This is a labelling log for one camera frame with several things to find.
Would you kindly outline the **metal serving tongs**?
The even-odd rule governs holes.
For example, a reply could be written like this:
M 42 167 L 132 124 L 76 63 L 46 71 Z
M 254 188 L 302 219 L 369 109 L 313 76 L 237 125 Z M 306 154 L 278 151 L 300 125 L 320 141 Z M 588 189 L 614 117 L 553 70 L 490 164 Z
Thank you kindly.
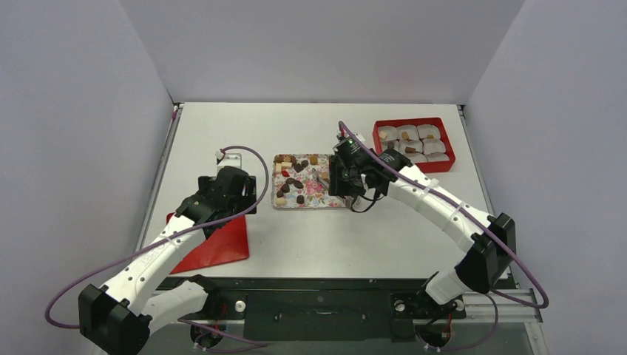
M 329 172 L 327 169 L 312 169 L 311 173 L 314 180 L 327 191 L 330 187 Z

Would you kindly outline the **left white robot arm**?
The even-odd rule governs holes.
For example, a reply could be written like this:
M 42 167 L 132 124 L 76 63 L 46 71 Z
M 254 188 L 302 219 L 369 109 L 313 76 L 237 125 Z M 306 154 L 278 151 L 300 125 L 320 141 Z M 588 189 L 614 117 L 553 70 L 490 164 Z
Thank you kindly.
M 107 354 L 138 354 L 149 337 L 187 314 L 211 318 L 220 297 L 209 281 L 185 281 L 163 294 L 157 287 L 193 249 L 232 217 L 255 213 L 256 178 L 233 166 L 202 176 L 198 190 L 183 200 L 150 249 L 135 257 L 102 286 L 79 294 L 79 331 Z

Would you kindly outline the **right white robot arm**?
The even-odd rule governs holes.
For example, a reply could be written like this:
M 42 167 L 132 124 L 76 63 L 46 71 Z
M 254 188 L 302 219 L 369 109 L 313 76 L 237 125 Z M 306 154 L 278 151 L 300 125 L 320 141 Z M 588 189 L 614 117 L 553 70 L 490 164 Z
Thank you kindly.
M 405 204 L 439 227 L 465 253 L 455 266 L 436 272 L 418 294 L 418 309 L 427 316 L 435 316 L 465 292 L 488 293 L 512 262 L 501 247 L 515 242 L 512 219 L 505 214 L 495 217 L 459 200 L 395 149 L 376 155 L 358 141 L 343 138 L 333 148 L 329 179 L 332 196 L 356 199 L 372 189 L 375 195 Z

